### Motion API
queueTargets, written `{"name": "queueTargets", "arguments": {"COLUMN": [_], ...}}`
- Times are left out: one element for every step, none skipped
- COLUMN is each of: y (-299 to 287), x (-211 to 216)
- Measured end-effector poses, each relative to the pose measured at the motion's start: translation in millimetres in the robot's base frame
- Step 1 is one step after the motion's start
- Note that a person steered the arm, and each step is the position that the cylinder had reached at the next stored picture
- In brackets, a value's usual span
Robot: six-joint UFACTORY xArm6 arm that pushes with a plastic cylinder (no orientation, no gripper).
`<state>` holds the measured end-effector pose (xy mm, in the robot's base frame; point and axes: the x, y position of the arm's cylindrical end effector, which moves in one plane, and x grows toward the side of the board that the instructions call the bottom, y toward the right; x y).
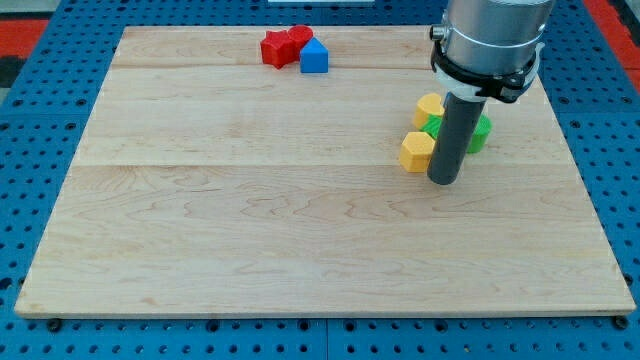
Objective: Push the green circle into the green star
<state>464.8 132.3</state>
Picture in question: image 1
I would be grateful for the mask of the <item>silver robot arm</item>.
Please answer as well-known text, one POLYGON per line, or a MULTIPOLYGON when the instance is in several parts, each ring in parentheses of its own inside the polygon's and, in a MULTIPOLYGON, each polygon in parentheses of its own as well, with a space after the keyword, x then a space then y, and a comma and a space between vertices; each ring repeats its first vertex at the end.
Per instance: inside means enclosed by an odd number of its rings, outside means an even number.
POLYGON ((507 75, 534 57, 553 0, 449 0, 429 37, 456 66, 507 75))

